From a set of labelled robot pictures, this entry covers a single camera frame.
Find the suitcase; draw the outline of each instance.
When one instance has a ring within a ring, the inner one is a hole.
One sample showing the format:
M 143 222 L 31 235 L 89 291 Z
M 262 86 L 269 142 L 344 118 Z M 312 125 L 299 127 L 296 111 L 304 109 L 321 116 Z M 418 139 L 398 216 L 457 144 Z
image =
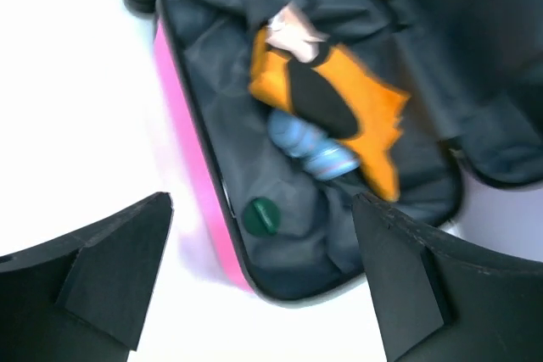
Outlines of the suitcase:
M 289 1 L 157 0 L 154 50 L 221 268 L 239 287 L 299 303 L 364 272 L 351 205 L 370 191 L 316 182 L 266 135 L 269 108 L 248 92 L 251 27 Z M 411 94 L 391 153 L 401 189 L 391 208 L 439 227 L 462 208 L 461 167 L 494 188 L 543 179 L 542 0 L 294 1 Z M 273 237 L 244 224 L 255 198 L 281 210 Z M 377 206 L 358 208 L 357 222 Z

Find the green round object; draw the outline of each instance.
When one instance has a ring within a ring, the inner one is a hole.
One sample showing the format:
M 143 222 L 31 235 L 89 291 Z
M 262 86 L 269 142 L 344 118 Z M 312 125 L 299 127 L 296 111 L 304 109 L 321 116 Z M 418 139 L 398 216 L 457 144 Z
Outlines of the green round object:
M 251 200 L 244 209 L 244 228 L 255 237 L 272 237 L 281 223 L 281 211 L 269 198 Z

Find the white surface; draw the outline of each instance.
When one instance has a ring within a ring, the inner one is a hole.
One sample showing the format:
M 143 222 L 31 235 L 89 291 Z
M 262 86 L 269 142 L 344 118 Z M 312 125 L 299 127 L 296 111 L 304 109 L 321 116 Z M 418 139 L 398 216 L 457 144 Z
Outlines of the white surface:
M 0 255 L 167 188 L 176 210 L 171 239 L 130 362 L 384 361 L 367 285 L 282 309 L 199 280 L 183 265 L 176 235 L 200 218 L 169 144 L 149 22 L 131 17 L 121 0 L 3 0 L 2 7 L 10 19 L 0 30 Z M 146 121 L 153 133 L 164 129 L 153 146 Z

